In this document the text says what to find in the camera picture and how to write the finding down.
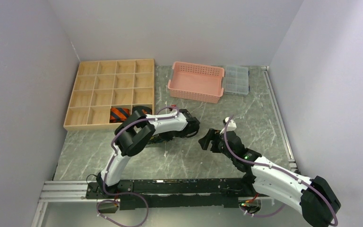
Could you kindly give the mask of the orange navy striped tie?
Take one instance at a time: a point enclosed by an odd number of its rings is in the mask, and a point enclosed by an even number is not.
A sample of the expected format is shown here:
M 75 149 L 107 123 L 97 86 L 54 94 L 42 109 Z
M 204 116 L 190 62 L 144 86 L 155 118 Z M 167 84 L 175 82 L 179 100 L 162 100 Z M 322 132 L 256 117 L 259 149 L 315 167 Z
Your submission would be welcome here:
M 122 107 L 111 107 L 110 123 L 124 122 L 130 116 L 130 109 Z

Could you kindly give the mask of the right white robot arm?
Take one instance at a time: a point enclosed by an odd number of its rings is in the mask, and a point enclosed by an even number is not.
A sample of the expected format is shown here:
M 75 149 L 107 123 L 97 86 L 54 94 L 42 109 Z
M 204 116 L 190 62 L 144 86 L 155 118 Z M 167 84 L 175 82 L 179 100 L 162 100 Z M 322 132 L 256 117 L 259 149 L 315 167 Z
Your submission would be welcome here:
M 242 192 L 247 196 L 264 194 L 302 214 L 313 227 L 327 227 L 341 208 L 341 203 L 328 182 L 293 173 L 244 146 L 234 131 L 223 135 L 220 130 L 209 129 L 199 139 L 203 150 L 227 156 L 244 173 Z

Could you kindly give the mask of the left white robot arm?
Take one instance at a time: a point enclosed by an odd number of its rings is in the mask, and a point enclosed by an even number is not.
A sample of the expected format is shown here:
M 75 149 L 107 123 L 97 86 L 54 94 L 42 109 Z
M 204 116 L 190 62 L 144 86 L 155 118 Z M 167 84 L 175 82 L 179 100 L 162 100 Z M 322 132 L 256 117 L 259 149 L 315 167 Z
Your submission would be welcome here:
M 116 130 L 111 141 L 112 155 L 105 168 L 98 173 L 98 192 L 112 198 L 121 175 L 131 157 L 139 154 L 148 144 L 168 142 L 174 138 L 190 138 L 199 131 L 200 121 L 188 110 L 171 107 L 165 114 L 145 114 L 134 111 Z

